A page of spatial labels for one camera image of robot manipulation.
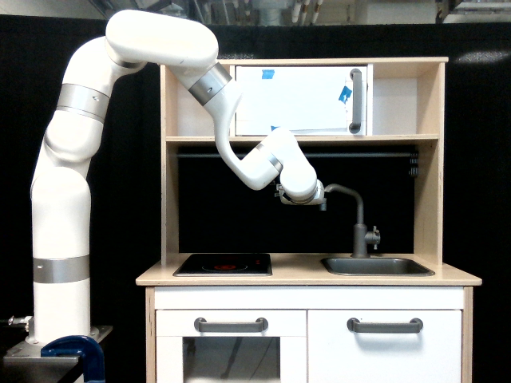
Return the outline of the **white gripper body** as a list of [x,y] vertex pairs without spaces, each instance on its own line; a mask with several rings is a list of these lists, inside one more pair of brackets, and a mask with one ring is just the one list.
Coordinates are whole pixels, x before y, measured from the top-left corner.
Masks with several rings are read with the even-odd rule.
[[320,211],[325,211],[327,209],[325,190],[323,183],[320,180],[317,180],[315,194],[307,202],[307,206],[316,206]]

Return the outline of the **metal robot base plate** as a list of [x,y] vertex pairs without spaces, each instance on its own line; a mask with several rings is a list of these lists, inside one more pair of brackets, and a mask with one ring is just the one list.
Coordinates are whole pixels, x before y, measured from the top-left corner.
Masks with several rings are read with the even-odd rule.
[[[93,326],[90,330],[89,337],[94,339],[97,343],[102,344],[112,331],[112,326]],[[6,364],[46,363],[61,365],[76,365],[79,362],[79,357],[73,355],[42,357],[42,347],[42,343],[30,337],[26,337],[25,340],[6,351],[6,356],[3,357],[3,361]]]

